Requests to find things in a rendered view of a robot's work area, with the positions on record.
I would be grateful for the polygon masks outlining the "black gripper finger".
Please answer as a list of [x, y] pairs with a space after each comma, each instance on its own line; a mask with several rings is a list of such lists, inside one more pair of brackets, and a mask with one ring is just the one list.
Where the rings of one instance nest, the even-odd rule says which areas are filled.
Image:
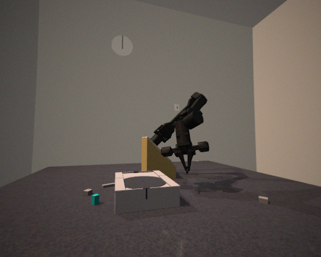
[[185, 160], [184, 160], [184, 156], [183, 156], [182, 152], [175, 153], [175, 156], [179, 157], [179, 159], [181, 160], [182, 165], [183, 165], [183, 167], [184, 167], [184, 169], [186, 171], [186, 164], [185, 164]]
[[196, 155], [194, 150], [188, 151], [188, 170], [189, 171], [190, 171], [190, 165], [191, 165], [191, 160], [193, 155]]

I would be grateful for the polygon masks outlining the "small teal block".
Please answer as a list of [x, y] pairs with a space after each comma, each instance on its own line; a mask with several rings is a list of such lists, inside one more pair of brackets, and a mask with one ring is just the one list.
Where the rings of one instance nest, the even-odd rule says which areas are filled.
[[92, 195], [91, 204], [93, 204], [93, 205], [99, 204], [99, 194]]

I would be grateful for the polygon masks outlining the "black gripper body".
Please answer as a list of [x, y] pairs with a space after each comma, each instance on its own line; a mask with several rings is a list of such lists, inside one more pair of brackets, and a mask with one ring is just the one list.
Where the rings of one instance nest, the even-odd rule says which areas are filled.
[[[164, 157], [172, 156], [173, 153], [187, 152], [190, 150], [199, 150], [200, 152], [209, 151], [207, 141], [198, 142], [198, 145], [191, 146], [190, 133], [188, 131], [179, 131], [176, 133], [177, 148], [162, 147], [161, 155]], [[183, 150], [182, 150], [183, 149]]]

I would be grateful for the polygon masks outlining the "dark grey round disc with small centre hole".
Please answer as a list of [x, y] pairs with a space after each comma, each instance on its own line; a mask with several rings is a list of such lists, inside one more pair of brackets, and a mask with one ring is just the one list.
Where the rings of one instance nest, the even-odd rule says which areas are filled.
[[166, 184], [163, 179], [156, 176], [134, 176], [123, 180], [125, 187], [132, 189], [160, 187]]

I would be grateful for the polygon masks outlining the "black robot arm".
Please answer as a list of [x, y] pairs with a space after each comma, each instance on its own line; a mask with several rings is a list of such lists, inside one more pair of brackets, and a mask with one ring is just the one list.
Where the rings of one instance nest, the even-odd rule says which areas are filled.
[[166, 142], [171, 138], [172, 134], [176, 130], [188, 131], [203, 123], [201, 107], [207, 103], [207, 99], [198, 92], [192, 94], [188, 101], [187, 106], [170, 122], [164, 123], [159, 126], [153, 133], [155, 135], [151, 138], [152, 142], [158, 146], [161, 141]]

